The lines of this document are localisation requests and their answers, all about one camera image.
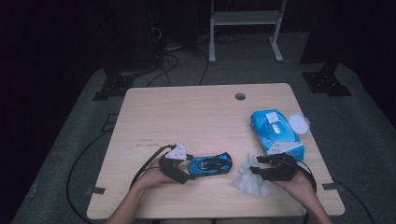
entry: white sticker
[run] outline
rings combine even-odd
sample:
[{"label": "white sticker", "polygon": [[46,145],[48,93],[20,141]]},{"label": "white sticker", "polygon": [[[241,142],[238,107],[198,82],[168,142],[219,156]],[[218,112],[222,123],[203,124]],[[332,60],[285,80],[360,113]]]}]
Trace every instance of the white sticker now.
[{"label": "white sticker", "polygon": [[165,155],[165,158],[184,161],[187,159],[186,148],[183,144],[177,145],[177,147]]},{"label": "white sticker", "polygon": [[277,117],[276,112],[265,114],[265,116],[267,117],[268,123],[270,124],[279,122],[279,118]]},{"label": "white sticker", "polygon": [[267,150],[268,155],[280,154],[287,152],[291,149],[302,146],[301,142],[274,142],[272,146]]}]

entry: wooden table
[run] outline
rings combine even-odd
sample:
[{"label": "wooden table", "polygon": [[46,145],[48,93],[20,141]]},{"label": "wooden table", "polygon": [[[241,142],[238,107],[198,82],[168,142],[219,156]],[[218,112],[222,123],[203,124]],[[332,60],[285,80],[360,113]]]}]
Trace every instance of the wooden table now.
[{"label": "wooden table", "polygon": [[[235,98],[243,93],[245,100]],[[285,117],[303,114],[288,84],[249,84],[200,87],[130,89],[126,93],[111,137],[96,187],[89,218],[107,218],[128,191],[138,169],[160,147],[183,143],[197,156],[228,152],[233,168],[227,175],[199,177],[186,184],[167,183],[150,189],[136,217],[286,217],[302,216],[305,210],[288,193],[274,190],[257,198],[238,189],[233,180],[248,160],[249,151],[263,155],[250,126],[256,110],[278,109]],[[305,163],[318,182],[318,197],[331,216],[342,215],[344,205],[338,192],[324,190],[332,183],[329,171],[311,133],[301,136]]]}]

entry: dark background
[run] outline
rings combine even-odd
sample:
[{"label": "dark background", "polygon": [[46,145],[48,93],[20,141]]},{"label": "dark background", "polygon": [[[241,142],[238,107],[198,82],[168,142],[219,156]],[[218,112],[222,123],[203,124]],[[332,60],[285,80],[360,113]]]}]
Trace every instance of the dark background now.
[{"label": "dark background", "polygon": [[[276,7],[274,1],[231,3],[235,9]],[[208,28],[208,6],[208,0],[1,3],[1,223],[12,220],[91,75],[103,64],[155,66],[152,25],[193,45]],[[311,30],[302,63],[335,59],[350,67],[393,125],[394,9],[390,1],[289,1],[281,29]],[[177,23],[186,15],[196,18]]]}]

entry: hole in table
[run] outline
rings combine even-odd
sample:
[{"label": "hole in table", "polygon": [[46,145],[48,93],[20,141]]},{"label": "hole in table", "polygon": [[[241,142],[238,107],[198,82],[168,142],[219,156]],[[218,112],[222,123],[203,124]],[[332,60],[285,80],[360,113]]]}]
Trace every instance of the hole in table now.
[{"label": "hole in table", "polygon": [[242,92],[238,92],[235,95],[235,99],[240,100],[240,101],[245,100],[246,98],[247,98],[246,95],[244,93],[242,93]]}]

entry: blue toy car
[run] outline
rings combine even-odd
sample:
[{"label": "blue toy car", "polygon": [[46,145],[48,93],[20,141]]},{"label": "blue toy car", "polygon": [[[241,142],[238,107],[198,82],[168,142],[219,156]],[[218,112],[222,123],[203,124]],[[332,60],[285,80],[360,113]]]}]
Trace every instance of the blue toy car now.
[{"label": "blue toy car", "polygon": [[224,152],[217,156],[195,157],[189,164],[190,178],[207,175],[225,175],[233,166],[231,156]]}]

